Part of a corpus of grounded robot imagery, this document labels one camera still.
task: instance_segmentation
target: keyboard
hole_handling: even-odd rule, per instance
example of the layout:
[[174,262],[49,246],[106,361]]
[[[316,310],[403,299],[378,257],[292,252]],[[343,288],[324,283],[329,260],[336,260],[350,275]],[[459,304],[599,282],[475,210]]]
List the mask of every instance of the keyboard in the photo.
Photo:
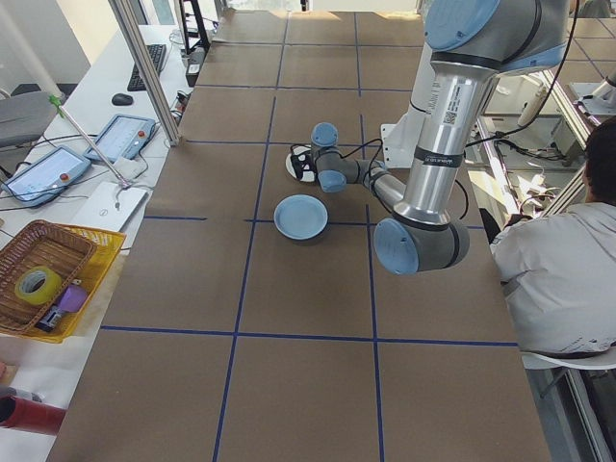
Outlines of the keyboard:
[[[150,54],[150,58],[152,58],[152,63],[154,64],[154,68],[160,74],[163,70],[163,65],[165,64],[165,54],[167,53],[167,46],[164,44],[155,44],[155,45],[146,45],[147,51]],[[137,66],[133,66],[133,73],[131,74],[131,80],[128,82],[128,87],[126,88],[128,91],[143,91],[145,90],[145,83],[143,79],[139,75],[139,70]]]

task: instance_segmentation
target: red object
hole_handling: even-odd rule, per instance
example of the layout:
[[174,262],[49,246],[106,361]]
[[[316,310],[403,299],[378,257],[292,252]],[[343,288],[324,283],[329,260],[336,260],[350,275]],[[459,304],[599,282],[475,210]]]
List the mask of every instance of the red object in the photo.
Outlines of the red object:
[[66,411],[18,397],[0,398],[0,426],[57,435]]

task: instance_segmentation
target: blue plate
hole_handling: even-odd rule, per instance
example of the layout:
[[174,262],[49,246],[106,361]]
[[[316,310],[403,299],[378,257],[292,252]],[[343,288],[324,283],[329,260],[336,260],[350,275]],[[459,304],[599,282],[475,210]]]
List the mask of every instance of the blue plate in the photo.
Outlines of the blue plate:
[[291,195],[278,204],[273,222],[286,237],[303,241],[323,230],[327,224],[327,209],[311,195]]

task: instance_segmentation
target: tape roll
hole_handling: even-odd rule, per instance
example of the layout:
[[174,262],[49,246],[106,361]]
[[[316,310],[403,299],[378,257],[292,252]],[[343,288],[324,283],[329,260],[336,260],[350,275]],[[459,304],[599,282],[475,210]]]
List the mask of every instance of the tape roll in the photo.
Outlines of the tape roll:
[[48,267],[34,267],[24,272],[15,284],[15,295],[31,305],[51,301],[62,286],[62,278]]

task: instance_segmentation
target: white shirt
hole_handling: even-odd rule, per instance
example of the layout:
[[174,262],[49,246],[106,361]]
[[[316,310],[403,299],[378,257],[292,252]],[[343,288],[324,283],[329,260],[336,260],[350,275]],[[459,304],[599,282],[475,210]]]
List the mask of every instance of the white shirt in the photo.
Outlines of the white shirt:
[[520,349],[604,351],[616,341],[616,207],[571,206],[491,245]]

